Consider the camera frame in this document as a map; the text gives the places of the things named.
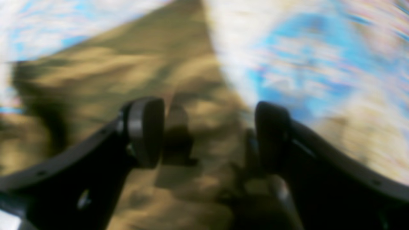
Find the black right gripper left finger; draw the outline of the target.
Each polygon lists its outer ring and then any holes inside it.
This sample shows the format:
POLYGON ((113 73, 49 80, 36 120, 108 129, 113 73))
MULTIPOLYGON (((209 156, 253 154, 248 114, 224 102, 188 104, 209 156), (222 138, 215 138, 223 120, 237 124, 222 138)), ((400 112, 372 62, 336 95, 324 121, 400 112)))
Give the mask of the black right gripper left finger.
POLYGON ((1 177, 2 230, 105 230, 128 174, 160 159, 165 102, 126 103, 81 143, 1 177))

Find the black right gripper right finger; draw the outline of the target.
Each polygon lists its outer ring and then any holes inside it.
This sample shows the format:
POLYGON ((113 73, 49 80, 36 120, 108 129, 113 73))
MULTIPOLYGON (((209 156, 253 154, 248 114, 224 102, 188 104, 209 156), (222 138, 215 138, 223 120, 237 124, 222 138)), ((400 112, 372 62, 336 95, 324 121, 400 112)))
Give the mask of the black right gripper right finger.
POLYGON ((305 230, 407 230, 408 186, 346 156, 261 101, 255 109, 260 164, 289 187, 305 230))

